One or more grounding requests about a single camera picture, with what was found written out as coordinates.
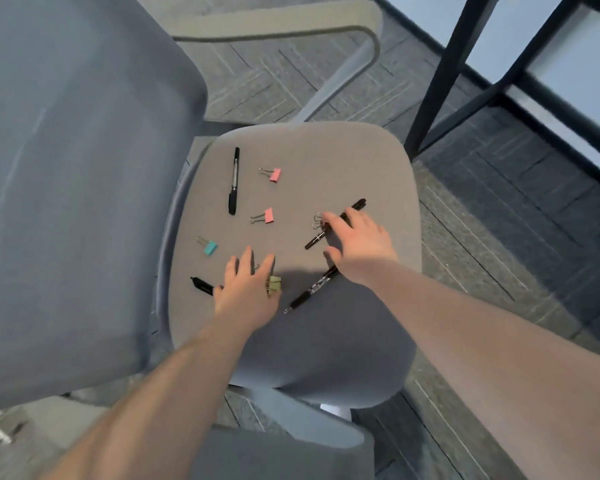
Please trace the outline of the black pen with clear grip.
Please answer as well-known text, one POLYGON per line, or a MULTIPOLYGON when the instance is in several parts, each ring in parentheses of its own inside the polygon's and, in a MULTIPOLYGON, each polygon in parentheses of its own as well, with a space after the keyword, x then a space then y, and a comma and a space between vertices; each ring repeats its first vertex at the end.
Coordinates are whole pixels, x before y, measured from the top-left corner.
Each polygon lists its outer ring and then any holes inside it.
POLYGON ((320 291, 321 288, 323 288, 323 286, 325 286, 325 284, 330 282, 332 279, 337 277, 339 274, 340 274, 339 269, 336 266, 331 266, 327 270, 327 272, 325 272, 317 282, 312 284, 309 289, 305 290, 302 294, 300 294, 298 297, 296 297, 295 300, 293 300, 291 302, 291 304, 289 304, 289 306, 286 309, 284 309, 283 313, 288 314, 292 310, 295 310, 298 307, 302 306, 314 294, 316 294, 318 291, 320 291))

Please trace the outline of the gray office chair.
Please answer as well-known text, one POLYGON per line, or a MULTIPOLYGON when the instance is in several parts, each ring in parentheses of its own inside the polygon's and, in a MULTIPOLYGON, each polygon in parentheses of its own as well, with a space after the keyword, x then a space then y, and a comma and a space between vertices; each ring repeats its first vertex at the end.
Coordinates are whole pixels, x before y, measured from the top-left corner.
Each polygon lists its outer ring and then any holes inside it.
POLYGON ((371 0, 156 21, 138 0, 0 0, 0 410, 67 452, 214 318, 231 256, 275 255, 279 307, 238 359, 186 478, 375 480, 374 440, 306 403, 364 408, 415 346, 370 291, 328 268, 310 219, 366 198, 422 270, 413 170, 381 127, 311 119, 381 53, 371 0), (210 121, 178 42, 359 31, 368 40, 288 122, 210 121), (229 215, 235 148, 237 211, 229 215), (277 183, 259 168, 281 168, 277 183), (272 207, 274 222, 249 223, 272 207), (218 245, 210 257, 197 236, 218 245))

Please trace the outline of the olive green binder clip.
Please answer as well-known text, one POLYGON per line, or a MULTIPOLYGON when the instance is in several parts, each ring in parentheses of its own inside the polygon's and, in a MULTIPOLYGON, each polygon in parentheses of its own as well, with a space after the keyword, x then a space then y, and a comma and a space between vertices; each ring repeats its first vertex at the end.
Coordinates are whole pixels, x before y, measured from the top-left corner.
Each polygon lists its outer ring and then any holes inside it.
POLYGON ((253 275, 259 288, 265 290, 269 296, 272 293, 275 294, 281 291, 281 278, 274 274, 275 266, 275 263, 273 263, 270 266, 256 264, 253 267, 253 275))

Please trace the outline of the person's left hand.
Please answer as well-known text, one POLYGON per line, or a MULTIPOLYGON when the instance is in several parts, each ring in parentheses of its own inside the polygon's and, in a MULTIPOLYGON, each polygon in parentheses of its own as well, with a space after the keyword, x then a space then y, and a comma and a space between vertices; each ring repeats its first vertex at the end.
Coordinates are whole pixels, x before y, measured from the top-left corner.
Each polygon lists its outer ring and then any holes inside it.
POLYGON ((213 323, 231 330, 252 333, 263 327, 275 315, 281 293, 269 295, 214 295, 213 323))

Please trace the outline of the black table frame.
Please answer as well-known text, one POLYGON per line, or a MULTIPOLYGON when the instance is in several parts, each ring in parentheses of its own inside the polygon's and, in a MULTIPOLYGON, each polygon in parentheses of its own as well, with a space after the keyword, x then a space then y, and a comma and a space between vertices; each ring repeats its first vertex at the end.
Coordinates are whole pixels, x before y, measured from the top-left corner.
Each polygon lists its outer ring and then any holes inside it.
POLYGON ((538 83, 531 82, 531 77, 526 75, 527 69, 575 14, 577 8, 586 6, 600 13, 600 0, 560 1, 512 66, 496 83, 489 85, 446 119, 434 125, 435 118, 456 79, 465 68, 466 60, 490 19, 497 1, 499 0, 466 1, 404 142, 404 149, 411 161, 485 106, 497 102, 511 86, 520 86, 523 89, 538 86, 538 83))

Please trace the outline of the person's left forearm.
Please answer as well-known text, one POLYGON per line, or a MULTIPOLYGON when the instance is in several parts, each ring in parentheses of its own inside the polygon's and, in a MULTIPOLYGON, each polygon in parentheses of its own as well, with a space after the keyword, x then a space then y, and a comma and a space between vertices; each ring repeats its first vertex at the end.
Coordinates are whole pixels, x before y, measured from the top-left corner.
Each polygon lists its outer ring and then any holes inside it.
POLYGON ((41 480, 184 480, 248 338, 272 316, 216 315, 106 411, 41 480))

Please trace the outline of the person's right hand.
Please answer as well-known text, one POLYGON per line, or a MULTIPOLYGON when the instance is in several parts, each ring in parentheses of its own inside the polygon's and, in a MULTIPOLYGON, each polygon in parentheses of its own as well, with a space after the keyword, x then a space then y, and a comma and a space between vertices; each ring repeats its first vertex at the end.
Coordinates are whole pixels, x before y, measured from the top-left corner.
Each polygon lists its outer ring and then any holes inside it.
POLYGON ((348 280, 371 287, 378 280, 384 265, 398 263, 398 255, 389 233, 370 218, 370 229, 353 230, 345 216, 332 212, 323 213, 332 233, 338 238, 343 258, 338 268, 348 280))

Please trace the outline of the person's right forearm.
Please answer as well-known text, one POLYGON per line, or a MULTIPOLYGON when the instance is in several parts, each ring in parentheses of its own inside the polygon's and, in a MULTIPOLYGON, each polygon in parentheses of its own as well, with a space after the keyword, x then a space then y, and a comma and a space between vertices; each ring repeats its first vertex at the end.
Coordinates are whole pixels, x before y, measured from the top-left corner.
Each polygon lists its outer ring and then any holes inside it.
POLYGON ((600 480, 600 355, 387 259, 372 290, 528 480, 600 480))

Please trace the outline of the black marker with white label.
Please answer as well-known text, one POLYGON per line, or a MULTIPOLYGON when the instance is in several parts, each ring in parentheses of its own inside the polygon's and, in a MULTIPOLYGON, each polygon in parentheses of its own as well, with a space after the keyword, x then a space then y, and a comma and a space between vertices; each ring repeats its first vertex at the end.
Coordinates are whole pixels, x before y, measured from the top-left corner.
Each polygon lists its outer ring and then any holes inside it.
POLYGON ((232 184, 228 199, 228 212, 229 215, 234 216, 237 211, 237 200, 238 200, 238 183, 239 183, 239 161, 240 161, 240 148, 236 147, 233 156, 232 166, 232 184))

